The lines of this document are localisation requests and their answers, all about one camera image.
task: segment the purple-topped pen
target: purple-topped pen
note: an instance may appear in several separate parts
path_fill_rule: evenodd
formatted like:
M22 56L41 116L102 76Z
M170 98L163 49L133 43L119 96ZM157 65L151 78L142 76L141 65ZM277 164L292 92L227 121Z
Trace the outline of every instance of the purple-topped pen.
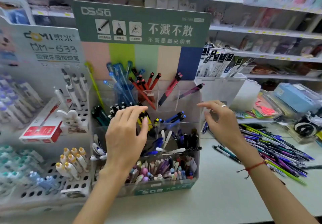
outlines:
M195 86L194 88L192 88L189 91L185 92L184 94L180 95L179 99L181 99L189 94L193 94L193 93L197 92L198 90L202 89L203 85L204 85L204 83L201 83L198 86Z

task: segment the white display board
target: white display board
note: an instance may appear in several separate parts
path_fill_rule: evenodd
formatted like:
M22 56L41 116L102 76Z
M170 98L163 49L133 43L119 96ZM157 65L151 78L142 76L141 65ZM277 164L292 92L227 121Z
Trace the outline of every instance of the white display board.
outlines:
M0 30L0 73L26 80L44 100L54 95L54 86L65 93L62 68L70 76L84 73L91 84L77 29L11 24L0 17Z

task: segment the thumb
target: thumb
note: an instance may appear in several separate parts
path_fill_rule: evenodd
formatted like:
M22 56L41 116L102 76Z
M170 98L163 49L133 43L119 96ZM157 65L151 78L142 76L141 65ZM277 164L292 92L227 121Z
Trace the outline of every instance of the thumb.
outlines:
M208 126L212 132L216 132L218 128L218 123L214 121L211 114L208 111L204 112L204 117L208 123Z
M149 129L149 126L147 124L147 117L144 117L143 121L142 121L142 128L141 131L138 135L139 139L142 141L142 144L145 144L145 142L147 141L147 131Z

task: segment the colored stripe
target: colored stripe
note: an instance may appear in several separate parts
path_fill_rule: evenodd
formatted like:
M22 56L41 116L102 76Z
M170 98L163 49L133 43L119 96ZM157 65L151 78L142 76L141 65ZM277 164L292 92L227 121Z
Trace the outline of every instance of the colored stripe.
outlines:
M137 71L145 69L143 78L148 80L150 73L153 72L156 76L158 68L158 53L159 46L135 44L135 67Z
M112 64L121 63L126 69L127 62L130 60L135 67L134 44L109 43L109 46Z
M194 80L196 77L201 53L203 48L200 47L182 47L178 70L183 74L182 80Z
M178 46L159 46L157 73L162 74L160 80L173 80L178 68L180 51L181 47Z
M85 58L92 64L94 78L106 80L110 78L106 63L110 62L108 43L82 42Z

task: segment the display board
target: display board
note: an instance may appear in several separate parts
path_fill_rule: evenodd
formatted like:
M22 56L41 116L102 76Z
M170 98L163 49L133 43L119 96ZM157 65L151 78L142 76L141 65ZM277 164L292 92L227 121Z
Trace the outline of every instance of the display board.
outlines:
M77 29L11 24L0 17L0 30L1 73L27 80L44 100L54 95L53 86L65 93L62 68L70 76L88 76Z
M79 36L95 78L108 79L106 63L131 60L147 74L171 80L177 72L193 80L211 15L127 5L73 2Z

